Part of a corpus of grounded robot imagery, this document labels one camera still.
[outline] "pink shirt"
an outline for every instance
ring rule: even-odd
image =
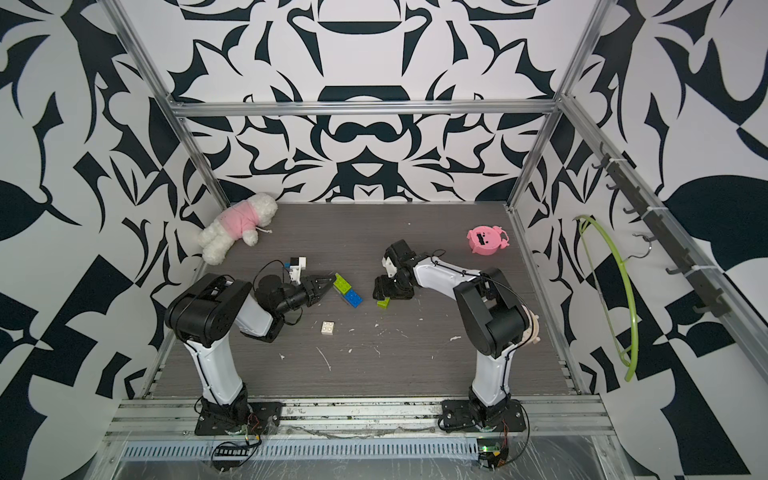
[[[259,214],[248,200],[242,200],[222,212],[218,220],[233,240],[239,240],[244,231],[255,230]]]

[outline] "white debris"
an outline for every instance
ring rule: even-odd
[[[323,355],[323,351],[322,351],[322,350],[320,350],[320,348],[319,348],[319,347],[315,347],[315,348],[317,349],[317,351],[318,351],[318,352],[320,352],[320,355]],[[328,363],[328,359],[326,358],[326,356],[325,356],[325,355],[323,355],[323,360],[325,360],[325,361],[326,361],[326,365],[328,366],[328,371],[330,372],[330,371],[331,371],[331,364],[330,364],[330,363]]]

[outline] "gray wooden floor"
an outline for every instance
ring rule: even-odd
[[[230,344],[235,366],[255,396],[455,396],[466,395],[475,375],[476,350],[467,339],[455,301],[417,289],[412,300],[393,300],[387,310],[372,299],[373,280],[384,273],[388,245],[406,240],[416,252],[446,250],[443,260],[467,268],[497,266],[513,290],[541,312],[518,245],[490,257],[470,252],[467,231],[499,225],[511,231],[504,207],[486,204],[281,204],[259,243],[238,241],[215,273],[252,280],[266,262],[307,257],[307,272],[336,271],[363,298],[353,309],[336,291],[304,309],[296,326],[284,326],[274,343],[240,335]],[[264,273],[279,274],[269,266]],[[323,321],[335,323],[322,335]],[[548,332],[515,353],[513,394],[560,394],[567,387]],[[176,342],[156,385],[156,396],[201,393],[192,359]]]

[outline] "pink alarm clock toy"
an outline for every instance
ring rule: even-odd
[[[479,253],[480,255],[493,255],[499,248],[509,246],[509,235],[501,227],[496,226],[493,228],[485,225],[475,227],[467,233],[467,238],[472,253]]]

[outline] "black and white patterned wall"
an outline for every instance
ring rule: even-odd
[[[767,16],[759,0],[620,0],[575,88],[595,123],[763,318],[768,34],[760,19]],[[719,321],[694,312],[700,299],[681,275],[666,274],[673,262],[659,247],[627,263],[640,355],[635,378],[624,381],[573,218],[596,217],[624,257],[647,250],[632,234],[648,230],[623,212],[630,204],[607,189],[612,182],[594,163],[562,120],[518,205],[584,382],[602,394],[638,478],[768,478],[768,386]],[[594,229],[585,239],[624,348],[618,269]]]
[[[0,6],[0,474],[58,479],[132,398],[220,211],[94,0]]]
[[[189,101],[551,98],[594,0],[131,0]]]
[[[230,201],[506,200],[542,114],[194,118]]]
[[[131,0],[178,101],[552,98],[594,0]],[[537,114],[198,118],[230,200],[506,200]]]

